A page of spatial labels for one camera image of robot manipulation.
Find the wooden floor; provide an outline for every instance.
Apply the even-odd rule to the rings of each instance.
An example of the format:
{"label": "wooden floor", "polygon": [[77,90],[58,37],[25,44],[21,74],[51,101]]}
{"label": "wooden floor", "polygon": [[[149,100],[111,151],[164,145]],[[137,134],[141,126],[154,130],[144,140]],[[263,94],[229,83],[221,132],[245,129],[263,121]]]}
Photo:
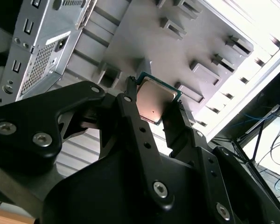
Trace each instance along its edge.
{"label": "wooden floor", "polygon": [[34,219],[0,210],[0,224],[33,224]]}

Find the blue cable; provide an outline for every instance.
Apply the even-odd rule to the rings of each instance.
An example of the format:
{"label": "blue cable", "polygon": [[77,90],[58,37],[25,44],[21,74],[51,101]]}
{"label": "blue cable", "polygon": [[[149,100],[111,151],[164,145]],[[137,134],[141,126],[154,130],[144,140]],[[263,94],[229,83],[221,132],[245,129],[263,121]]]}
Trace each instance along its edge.
{"label": "blue cable", "polygon": [[246,120],[246,121],[244,121],[244,122],[240,122],[240,123],[231,125],[231,126],[229,126],[229,127],[227,127],[227,128],[231,128],[231,127],[235,127],[235,126],[238,126],[238,125],[242,125],[242,124],[245,124],[245,123],[250,122],[250,121],[255,121],[255,119]]}
{"label": "blue cable", "polygon": [[280,178],[277,180],[277,182],[275,183],[275,189],[276,189],[276,191],[278,191],[278,192],[280,192],[280,189],[279,188],[277,188],[277,184],[278,184],[278,182],[280,181]]}
{"label": "blue cable", "polygon": [[268,116],[267,118],[256,118],[256,117],[250,116],[250,115],[248,115],[248,114],[246,114],[246,113],[243,113],[243,114],[244,114],[246,117],[249,117],[249,118],[254,119],[254,120],[268,120],[268,119],[272,118],[272,116],[274,116],[273,114],[270,114],[270,116]]}

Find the label sticker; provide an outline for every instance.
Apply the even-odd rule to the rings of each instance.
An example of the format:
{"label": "label sticker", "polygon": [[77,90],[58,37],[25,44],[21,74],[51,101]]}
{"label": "label sticker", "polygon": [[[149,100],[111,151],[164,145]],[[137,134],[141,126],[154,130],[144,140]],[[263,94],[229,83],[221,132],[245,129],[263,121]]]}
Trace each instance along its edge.
{"label": "label sticker", "polygon": [[70,35],[70,32],[71,32],[71,31],[66,32],[66,33],[64,33],[64,34],[58,35],[58,36],[56,36],[56,37],[53,37],[53,38],[47,40],[46,45],[49,45],[49,44],[51,44],[51,43],[54,43],[54,42],[56,42],[56,41],[59,41],[60,39],[63,39],[63,38],[65,38],[65,37],[69,36],[69,35]]}

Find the ventilation grille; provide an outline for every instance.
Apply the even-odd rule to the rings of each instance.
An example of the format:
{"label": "ventilation grille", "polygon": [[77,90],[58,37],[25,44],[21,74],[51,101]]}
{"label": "ventilation grille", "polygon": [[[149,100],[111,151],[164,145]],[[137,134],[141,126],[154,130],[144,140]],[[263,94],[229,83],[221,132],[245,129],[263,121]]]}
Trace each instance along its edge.
{"label": "ventilation grille", "polygon": [[49,44],[38,52],[30,77],[25,82],[21,94],[25,93],[25,91],[27,91],[30,87],[32,87],[36,82],[38,82],[42,78],[47,68],[54,46],[55,43]]}
{"label": "ventilation grille", "polygon": [[63,6],[82,6],[83,1],[65,0]]}

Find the bolt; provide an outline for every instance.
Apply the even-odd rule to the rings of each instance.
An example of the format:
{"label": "bolt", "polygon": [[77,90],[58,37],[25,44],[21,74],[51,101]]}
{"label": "bolt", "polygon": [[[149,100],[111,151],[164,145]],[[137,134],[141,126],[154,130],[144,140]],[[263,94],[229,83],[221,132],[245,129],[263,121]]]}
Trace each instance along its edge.
{"label": "bolt", "polygon": [[9,122],[0,122],[0,134],[3,135],[10,135],[15,133],[17,130],[17,127]]}
{"label": "bolt", "polygon": [[165,198],[168,196],[167,188],[162,182],[154,182],[154,191],[161,198]]}
{"label": "bolt", "polygon": [[225,155],[229,155],[228,151],[227,151],[225,148],[222,148],[222,152],[223,152]]}
{"label": "bolt", "polygon": [[132,101],[132,99],[129,98],[129,97],[124,97],[124,99],[125,99],[127,102],[131,102],[131,101]]}
{"label": "bolt", "polygon": [[203,134],[200,131],[196,131],[196,133],[199,135],[200,138],[203,137]]}
{"label": "bolt", "polygon": [[94,92],[99,92],[99,89],[97,87],[92,87],[91,90]]}
{"label": "bolt", "polygon": [[37,133],[33,136],[32,141],[40,147],[48,147],[52,144],[52,137],[47,133]]}
{"label": "bolt", "polygon": [[220,214],[220,216],[222,216],[223,219],[225,219],[226,221],[230,220],[229,211],[223,205],[221,205],[219,202],[216,205],[216,209],[217,209],[217,212]]}

